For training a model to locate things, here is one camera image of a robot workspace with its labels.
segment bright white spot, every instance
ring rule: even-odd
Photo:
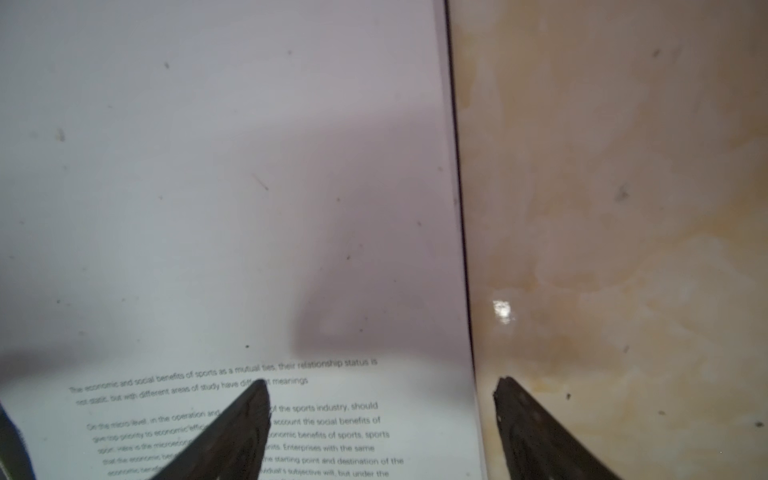
[[[509,306],[509,302],[505,302],[504,300],[494,300],[493,311],[496,312],[498,321],[505,325],[508,325],[509,322],[514,319],[514,317],[511,317],[512,308]]]

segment marble surface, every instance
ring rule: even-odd
[[[450,6],[489,478],[508,374],[622,478],[765,478],[768,3]]]

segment paper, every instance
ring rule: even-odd
[[[148,478],[257,378],[260,478],[482,478],[441,2],[6,2],[0,401]]]

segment beige marble tabletop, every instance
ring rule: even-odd
[[[503,375],[622,478],[765,478],[768,2],[450,8],[490,479]]]

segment dark speck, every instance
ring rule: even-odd
[[[629,198],[629,192],[627,192],[627,184],[623,184],[619,187],[619,191],[616,192],[616,197],[614,197],[614,200],[617,202],[623,202],[627,198]]]

